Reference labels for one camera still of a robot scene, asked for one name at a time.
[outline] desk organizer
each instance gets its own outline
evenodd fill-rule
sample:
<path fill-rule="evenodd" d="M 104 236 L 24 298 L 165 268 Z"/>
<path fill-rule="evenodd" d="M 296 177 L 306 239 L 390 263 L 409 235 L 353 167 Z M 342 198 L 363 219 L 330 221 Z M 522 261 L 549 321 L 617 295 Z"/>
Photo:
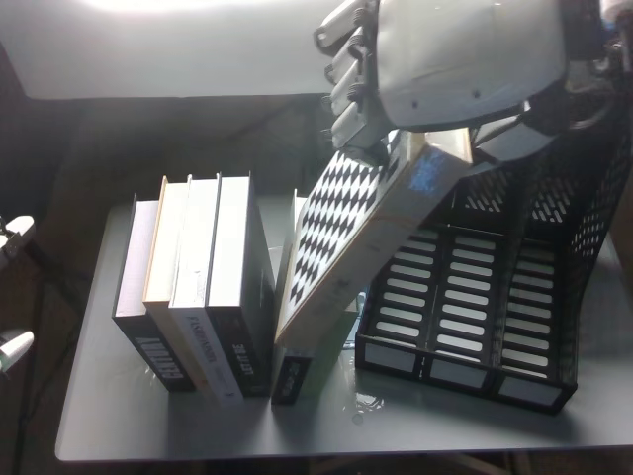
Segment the desk organizer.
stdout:
<path fill-rule="evenodd" d="M 545 413 L 577 389 L 579 314 L 631 167 L 624 108 L 463 179 L 371 284 L 356 366 Z"/>

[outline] book spine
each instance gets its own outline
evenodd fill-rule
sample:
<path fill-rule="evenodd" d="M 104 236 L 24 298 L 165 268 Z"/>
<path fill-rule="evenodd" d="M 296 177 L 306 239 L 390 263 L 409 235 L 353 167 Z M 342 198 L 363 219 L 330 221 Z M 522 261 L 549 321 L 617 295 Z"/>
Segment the book spine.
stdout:
<path fill-rule="evenodd" d="M 242 394 L 266 396 L 270 390 L 268 364 L 257 356 L 241 310 L 210 308 L 207 311 Z"/>
<path fill-rule="evenodd" d="M 281 364 L 278 363 L 271 403 L 280 406 L 295 404 L 304 385 L 314 354 L 295 352 L 279 348 Z"/>
<path fill-rule="evenodd" d="M 240 403 L 243 396 L 205 309 L 176 309 L 176 320 L 189 341 L 221 405 Z"/>
<path fill-rule="evenodd" d="M 193 381 L 150 315 L 114 320 L 167 391 L 195 391 Z"/>

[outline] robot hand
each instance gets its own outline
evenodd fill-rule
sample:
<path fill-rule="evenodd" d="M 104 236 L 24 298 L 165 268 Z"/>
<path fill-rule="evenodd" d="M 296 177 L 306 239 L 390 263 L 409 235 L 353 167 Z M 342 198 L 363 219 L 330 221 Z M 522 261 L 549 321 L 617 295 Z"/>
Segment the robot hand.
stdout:
<path fill-rule="evenodd" d="M 568 124 L 555 0 L 345 0 L 315 32 L 335 148 L 392 129 L 473 129 L 496 160 L 546 146 Z"/>

